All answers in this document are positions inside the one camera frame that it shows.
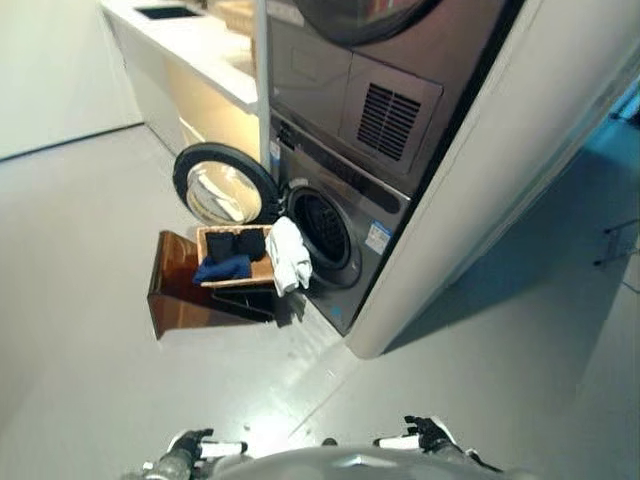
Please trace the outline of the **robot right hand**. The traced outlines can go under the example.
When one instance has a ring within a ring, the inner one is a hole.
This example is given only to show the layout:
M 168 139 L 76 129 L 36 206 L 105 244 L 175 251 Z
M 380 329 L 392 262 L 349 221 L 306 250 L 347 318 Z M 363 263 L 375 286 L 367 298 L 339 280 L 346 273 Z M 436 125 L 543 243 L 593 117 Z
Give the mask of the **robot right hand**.
M 437 416 L 406 415 L 403 420 L 406 426 L 404 434 L 377 438 L 372 445 L 385 450 L 420 452 L 427 455 L 461 452 L 450 431 Z

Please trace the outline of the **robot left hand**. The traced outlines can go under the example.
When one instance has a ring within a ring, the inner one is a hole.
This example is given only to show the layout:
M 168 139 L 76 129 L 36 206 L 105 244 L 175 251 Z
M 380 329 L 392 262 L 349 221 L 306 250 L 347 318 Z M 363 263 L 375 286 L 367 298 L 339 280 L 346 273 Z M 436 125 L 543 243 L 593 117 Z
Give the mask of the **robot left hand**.
M 190 466 L 200 461 L 213 461 L 227 456 L 244 454 L 248 450 L 245 441 L 220 441 L 214 438 L 213 428 L 186 430 L 170 442 L 167 454 L 185 458 Z

